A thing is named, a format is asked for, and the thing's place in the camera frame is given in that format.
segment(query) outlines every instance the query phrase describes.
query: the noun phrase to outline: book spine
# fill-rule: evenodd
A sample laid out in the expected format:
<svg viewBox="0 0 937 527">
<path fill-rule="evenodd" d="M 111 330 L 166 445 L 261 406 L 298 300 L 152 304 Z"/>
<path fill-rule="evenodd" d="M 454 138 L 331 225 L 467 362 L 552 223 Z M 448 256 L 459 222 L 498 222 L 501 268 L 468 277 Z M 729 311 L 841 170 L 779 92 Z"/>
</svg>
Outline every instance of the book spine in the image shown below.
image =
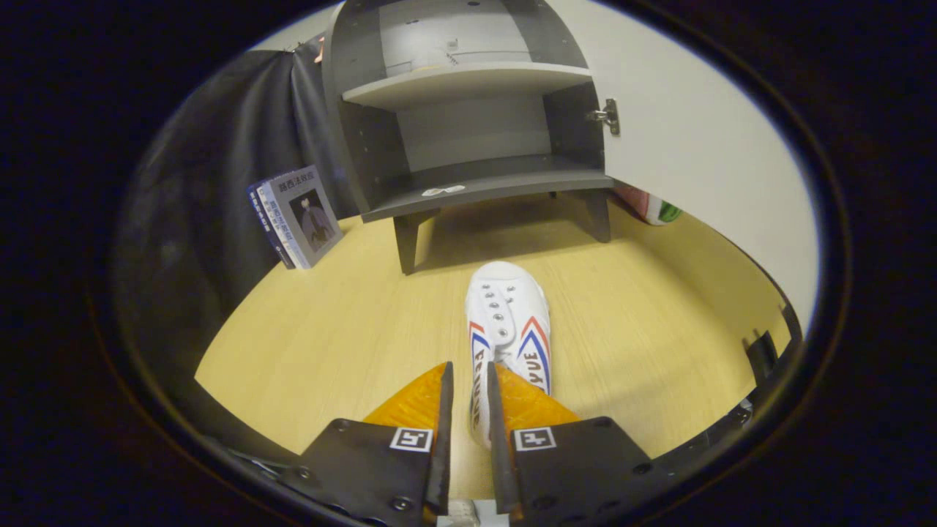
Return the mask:
<svg viewBox="0 0 937 527">
<path fill-rule="evenodd" d="M 263 203 L 263 209 L 267 211 L 267 217 L 270 218 L 271 222 L 274 224 L 274 230 L 276 231 L 276 235 L 279 236 L 280 242 L 283 244 L 283 249 L 290 255 L 290 258 L 297 267 L 308 269 L 309 262 L 306 261 L 305 256 L 300 252 L 296 239 L 290 232 L 290 228 L 287 227 L 287 222 L 283 218 L 283 213 L 276 203 L 276 198 L 274 197 L 270 182 L 257 187 L 257 193 L 260 195 L 260 202 Z"/>
<path fill-rule="evenodd" d="M 283 249 L 283 243 L 280 242 L 280 237 L 276 235 L 274 226 L 270 224 L 267 213 L 264 212 L 263 206 L 257 199 L 257 191 L 251 188 L 248 194 L 250 195 L 250 204 L 254 206 L 254 210 L 257 212 L 257 218 L 260 219 L 260 224 L 263 226 L 263 231 L 267 234 L 267 239 L 270 240 L 270 245 L 274 246 L 276 255 L 280 257 L 280 260 L 287 269 L 294 269 L 296 265 L 293 264 L 290 255 Z"/>
</svg>

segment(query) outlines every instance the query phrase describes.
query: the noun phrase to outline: black fabric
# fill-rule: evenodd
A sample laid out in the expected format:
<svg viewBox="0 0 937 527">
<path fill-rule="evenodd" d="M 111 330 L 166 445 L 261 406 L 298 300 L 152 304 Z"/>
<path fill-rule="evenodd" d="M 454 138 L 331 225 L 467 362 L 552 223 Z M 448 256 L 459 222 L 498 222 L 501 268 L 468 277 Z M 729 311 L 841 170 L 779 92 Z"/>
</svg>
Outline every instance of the black fabric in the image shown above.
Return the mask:
<svg viewBox="0 0 937 527">
<path fill-rule="evenodd" d="M 329 197 L 335 215 L 339 218 L 358 215 L 358 207 L 351 196 L 349 180 L 335 157 L 335 136 L 328 129 L 325 115 L 325 88 L 322 68 L 314 60 L 319 55 L 319 37 L 310 39 L 293 52 L 292 103 L 300 151 L 306 164 L 315 163 L 322 177 L 325 194 Z"/>
<path fill-rule="evenodd" d="M 225 410 L 194 376 L 222 324 L 279 262 L 247 199 L 250 184 L 316 163 L 336 214 L 357 214 L 322 139 L 314 57 L 247 52 L 193 92 L 139 165 L 113 253 L 128 345 L 199 430 L 267 459 L 292 454 Z"/>
</svg>

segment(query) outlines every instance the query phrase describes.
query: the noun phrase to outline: book cover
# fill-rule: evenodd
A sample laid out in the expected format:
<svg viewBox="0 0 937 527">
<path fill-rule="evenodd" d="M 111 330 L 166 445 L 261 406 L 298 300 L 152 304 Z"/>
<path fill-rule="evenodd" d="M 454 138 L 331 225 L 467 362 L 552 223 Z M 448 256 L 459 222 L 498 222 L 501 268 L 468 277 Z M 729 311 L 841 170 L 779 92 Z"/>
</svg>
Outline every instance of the book cover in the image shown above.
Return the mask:
<svg viewBox="0 0 937 527">
<path fill-rule="evenodd" d="M 283 244 L 283 249 L 290 255 L 293 263 L 300 269 L 308 269 L 310 265 L 306 261 L 303 253 L 300 252 L 299 245 L 296 243 L 292 231 L 287 226 L 286 218 L 283 216 L 280 204 L 276 202 L 276 197 L 274 196 L 273 188 L 270 183 L 271 180 L 268 179 L 257 187 L 260 202 L 263 204 L 264 210 L 267 211 L 267 217 L 274 226 L 274 231 L 276 235 L 279 236 L 280 243 Z"/>
<path fill-rule="evenodd" d="M 297 267 L 307 269 L 342 238 L 338 220 L 314 165 L 285 173 L 268 182 L 272 202 L 279 208 L 290 242 L 297 250 Z"/>
<path fill-rule="evenodd" d="M 263 231 L 267 234 L 267 239 L 270 240 L 270 245 L 273 246 L 276 255 L 280 257 L 280 261 L 283 262 L 283 265 L 286 266 L 287 269 L 293 269 L 296 265 L 293 264 L 290 255 L 283 249 L 283 243 L 280 241 L 279 235 L 274 231 L 274 226 L 271 224 L 263 205 L 260 203 L 260 198 L 258 198 L 257 195 L 258 185 L 260 184 L 251 185 L 247 189 L 247 197 L 250 200 L 251 206 L 254 207 L 254 211 L 257 212 L 260 226 L 263 227 Z"/>
</svg>

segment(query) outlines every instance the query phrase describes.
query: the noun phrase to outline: gray shelf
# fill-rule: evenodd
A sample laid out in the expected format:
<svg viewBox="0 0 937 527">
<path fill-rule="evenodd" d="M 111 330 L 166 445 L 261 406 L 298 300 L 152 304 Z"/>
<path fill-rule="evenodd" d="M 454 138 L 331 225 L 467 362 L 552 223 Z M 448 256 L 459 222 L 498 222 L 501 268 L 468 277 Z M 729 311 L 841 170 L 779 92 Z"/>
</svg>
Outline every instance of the gray shelf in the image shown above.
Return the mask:
<svg viewBox="0 0 937 527">
<path fill-rule="evenodd" d="M 388 196 L 362 214 L 364 221 L 404 216 L 444 206 L 539 192 L 613 188 L 604 170 L 557 155 L 485 159 L 427 169 L 388 182 Z M 430 188 L 463 185 L 456 192 L 424 196 Z"/>
<path fill-rule="evenodd" d="M 346 102 L 389 112 L 509 95 L 545 95 L 592 80 L 586 68 L 541 62 L 482 62 L 427 68 L 358 86 Z"/>
</svg>

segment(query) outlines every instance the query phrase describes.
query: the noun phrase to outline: wooden tabletop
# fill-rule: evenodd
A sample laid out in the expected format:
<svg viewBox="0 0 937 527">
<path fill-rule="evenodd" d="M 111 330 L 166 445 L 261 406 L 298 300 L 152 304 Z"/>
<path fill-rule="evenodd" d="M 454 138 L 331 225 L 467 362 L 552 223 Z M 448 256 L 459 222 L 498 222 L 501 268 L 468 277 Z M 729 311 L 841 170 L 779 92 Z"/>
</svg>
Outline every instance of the wooden tabletop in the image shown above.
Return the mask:
<svg viewBox="0 0 937 527">
<path fill-rule="evenodd" d="M 196 380 L 249 426 L 300 454 L 332 419 L 361 419 L 412 379 L 453 361 L 450 495 L 492 498 L 488 452 L 469 438 L 464 312 L 482 264 L 521 265 L 550 304 L 554 396 L 614 418 L 653 458 L 753 388 L 743 342 L 790 340 L 783 300 L 735 246 L 684 214 L 652 227 L 609 200 L 612 241 L 560 194 L 444 209 L 400 272 L 390 219 L 340 222 L 345 238 L 309 270 L 278 264 L 227 320 Z"/>
</svg>

